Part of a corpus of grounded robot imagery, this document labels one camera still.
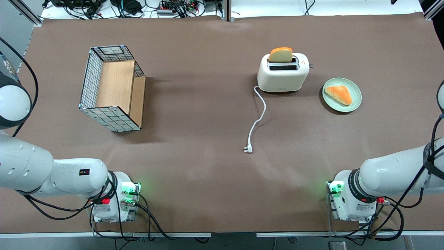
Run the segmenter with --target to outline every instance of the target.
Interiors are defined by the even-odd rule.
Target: triangular bread
[[[346,106],[353,102],[349,89],[344,85],[327,87],[325,93]]]

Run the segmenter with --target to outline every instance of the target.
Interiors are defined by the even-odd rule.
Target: plate
[[[350,95],[352,96],[352,100],[353,102],[349,105],[343,105],[342,103],[338,102],[337,100],[333,99],[333,97],[327,95],[327,93],[325,93],[325,88],[330,87],[330,86],[337,86],[337,85],[344,85],[345,87],[347,87],[349,89]],[[361,105],[361,101],[362,101],[362,94],[360,89],[358,88],[358,86],[350,81],[349,79],[345,79],[345,78],[341,78],[341,77],[336,77],[333,79],[328,80],[325,84],[324,87],[322,88],[322,96],[325,100],[325,102],[328,104],[328,106],[330,106],[332,109],[335,109],[337,111],[340,112],[351,112],[355,109],[357,109],[359,107],[359,105]]]

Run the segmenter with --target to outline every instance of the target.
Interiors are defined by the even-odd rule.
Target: power strip
[[[157,7],[157,14],[159,16],[172,16],[173,13],[173,7],[168,4],[166,1],[162,1],[159,3],[159,6]]]

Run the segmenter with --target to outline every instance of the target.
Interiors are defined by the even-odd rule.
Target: brown paper
[[[118,44],[148,77],[141,131],[112,133],[77,108],[89,48]],[[267,111],[252,135],[254,153],[246,154],[262,112],[253,92],[260,59],[281,46],[315,67],[301,90],[263,94]],[[425,145],[444,79],[444,52],[421,13],[45,20],[26,59],[40,94],[18,138],[55,159],[99,158],[127,173],[142,183],[163,229],[175,232],[327,231],[325,182],[368,158]],[[24,67],[20,77],[32,96]],[[326,106],[320,90],[333,77],[359,86],[357,110],[342,115]],[[0,195],[2,233],[91,231],[86,212],[56,222],[13,190]],[[434,212],[443,197],[425,196],[404,210],[405,229],[444,230],[444,214]],[[76,196],[45,200],[82,205]],[[147,224],[138,219],[124,228],[146,231]],[[336,230],[355,228],[334,223]]]

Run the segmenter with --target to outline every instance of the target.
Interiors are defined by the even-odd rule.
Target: toast
[[[293,50],[288,47],[275,48],[270,52],[268,61],[271,63],[276,62],[291,62],[293,60]]]
[[[349,106],[353,103],[350,91],[344,85],[327,87],[325,88],[325,93],[345,106]]]

